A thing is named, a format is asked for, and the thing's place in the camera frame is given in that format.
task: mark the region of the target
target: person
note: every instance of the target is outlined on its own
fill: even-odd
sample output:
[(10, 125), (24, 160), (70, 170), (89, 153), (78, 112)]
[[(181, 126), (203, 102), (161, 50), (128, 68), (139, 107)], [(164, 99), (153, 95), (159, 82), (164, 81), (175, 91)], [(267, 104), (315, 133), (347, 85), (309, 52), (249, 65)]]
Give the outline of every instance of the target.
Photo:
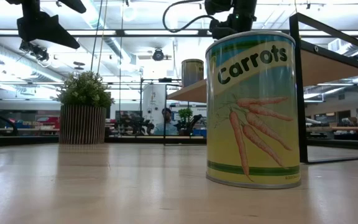
[[(165, 135), (178, 135), (178, 129), (174, 126), (177, 122), (171, 120), (172, 111), (168, 108), (164, 108), (161, 113), (165, 121)], [(155, 126), (154, 134), (164, 135), (164, 122)]]

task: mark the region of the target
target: ceiling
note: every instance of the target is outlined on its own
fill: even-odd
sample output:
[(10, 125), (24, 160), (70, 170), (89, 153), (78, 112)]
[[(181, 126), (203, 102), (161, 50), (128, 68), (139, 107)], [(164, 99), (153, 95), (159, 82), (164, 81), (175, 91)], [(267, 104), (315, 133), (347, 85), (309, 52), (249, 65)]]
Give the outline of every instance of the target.
[[(58, 7), (54, 0), (41, 0), (41, 10), (53, 16), (58, 14), (60, 24), (65, 29), (90, 30), (95, 29), (94, 22), (99, 19), (105, 29), (163, 29), (162, 14), (164, 10), (176, 1), (159, 0), (131, 0), (129, 7), (122, 6), (122, 1), (82, 0), (87, 12), (79, 14), (66, 5)], [(289, 29), (288, 18), (301, 12), (320, 22), (341, 30), (358, 30), (358, 1), (312, 1), (307, 9), (306, 1), (297, 0), (296, 7), (293, 0), (259, 0), (253, 29)], [(205, 14), (203, 4), (185, 4), (171, 8), (167, 14), (167, 24), (170, 28), (182, 27), (196, 16)], [(222, 12), (214, 15), (220, 21), (225, 21), (229, 13)], [(17, 29), (16, 19), (22, 17), (21, 6), (10, 5), (0, 0), (0, 29)], [(210, 19), (198, 20), (189, 29), (207, 29)], [(304, 24), (300, 29), (311, 29)], [(213, 39), (210, 37), (113, 37), (113, 47), (102, 38), (79, 37), (81, 47), (77, 50), (53, 44), (43, 40), (33, 41), (33, 44), (46, 48), (50, 60), (38, 62), (30, 55), (19, 50), (19, 37), (0, 36), (0, 55), (13, 59), (12, 63), (22, 63), (36, 71), (36, 78), (55, 82), (65, 78), (68, 73), (75, 72), (73, 62), (82, 62), (84, 70), (98, 71), (106, 82), (139, 82), (144, 78), (175, 78), (180, 74), (180, 62), (188, 58), (204, 59), (205, 50)], [(307, 38), (305, 41), (327, 47), (333, 38)], [(132, 58), (125, 60), (119, 66), (119, 56), (114, 48)], [(169, 55), (168, 60), (154, 62), (151, 55), (156, 48)], [(13, 72), (9, 81), (28, 80)], [(0, 80), (9, 77), (0, 75)]]

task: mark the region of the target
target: can lid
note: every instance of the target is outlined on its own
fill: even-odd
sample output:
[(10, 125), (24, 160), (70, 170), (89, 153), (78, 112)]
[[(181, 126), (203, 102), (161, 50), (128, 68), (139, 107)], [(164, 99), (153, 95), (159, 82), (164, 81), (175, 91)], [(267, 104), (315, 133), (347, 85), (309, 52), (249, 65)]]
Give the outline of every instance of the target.
[(201, 62), (201, 63), (204, 63), (202, 60), (196, 59), (196, 58), (186, 59), (186, 60), (182, 61), (182, 63), (185, 63), (185, 62)]
[(279, 35), (285, 38), (290, 39), (293, 43), (295, 43), (295, 40), (288, 34), (284, 34), (283, 32), (279, 32), (279, 31), (247, 31), (247, 32), (241, 32), (238, 34), (232, 34), (229, 35), (227, 37), (223, 37), (222, 39), (219, 39), (217, 41), (215, 41), (213, 44), (211, 44), (207, 49), (206, 49), (206, 53), (211, 50), (212, 47), (214, 47), (215, 45), (218, 45), (222, 42), (225, 42), (227, 40), (230, 39), (234, 39), (234, 38), (238, 38), (238, 37), (243, 37), (243, 36), (249, 36), (249, 35)]

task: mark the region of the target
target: carrot illustration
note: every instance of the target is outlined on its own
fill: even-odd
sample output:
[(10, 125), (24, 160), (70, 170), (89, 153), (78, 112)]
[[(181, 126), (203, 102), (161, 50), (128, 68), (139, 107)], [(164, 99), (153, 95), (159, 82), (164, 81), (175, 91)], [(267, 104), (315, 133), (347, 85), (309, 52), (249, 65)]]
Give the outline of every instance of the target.
[(242, 132), (244, 135), (252, 142), (254, 143), (258, 148), (266, 152), (268, 155), (270, 155), (271, 158), (276, 161), (276, 163), (282, 167), (284, 167), (283, 162), (281, 161), (281, 158), (273, 151), (273, 149), (268, 146), (252, 129), (251, 126), (245, 124), (242, 126)]
[(231, 109), (230, 109), (229, 120), (234, 131), (234, 136), (236, 137), (237, 145), (239, 147), (242, 170), (244, 171), (244, 174), (251, 180), (251, 178), (249, 177), (249, 166), (248, 166), (248, 159), (246, 153), (246, 145), (244, 144), (244, 140), (242, 138), (242, 131), (241, 131), (239, 117), (237, 113)]
[(274, 130), (270, 129), (256, 114), (248, 112), (246, 113), (246, 119), (250, 125), (272, 139), (277, 140), (286, 150), (292, 151), (292, 149), (285, 144), (284, 140)]
[(279, 114), (277, 112), (274, 112), (273, 110), (266, 108), (264, 106), (260, 106), (260, 105), (248, 105), (246, 106), (246, 108), (256, 114), (261, 114), (261, 115), (265, 115), (265, 116), (272, 116), (274, 118), (278, 118), (278, 119), (282, 119), (284, 121), (292, 121), (293, 119), (290, 118), (289, 116), (285, 116), (282, 114)]
[(237, 105), (246, 107), (251, 104), (267, 105), (272, 103), (280, 103), (287, 100), (288, 97), (271, 97), (271, 98), (241, 98), (237, 100)]

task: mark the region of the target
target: striped planter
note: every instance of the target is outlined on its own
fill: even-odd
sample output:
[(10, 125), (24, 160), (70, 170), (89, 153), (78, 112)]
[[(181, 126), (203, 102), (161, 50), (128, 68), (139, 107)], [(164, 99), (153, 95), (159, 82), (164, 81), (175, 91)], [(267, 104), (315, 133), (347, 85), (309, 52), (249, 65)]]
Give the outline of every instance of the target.
[(63, 105), (60, 108), (60, 144), (104, 143), (105, 108)]

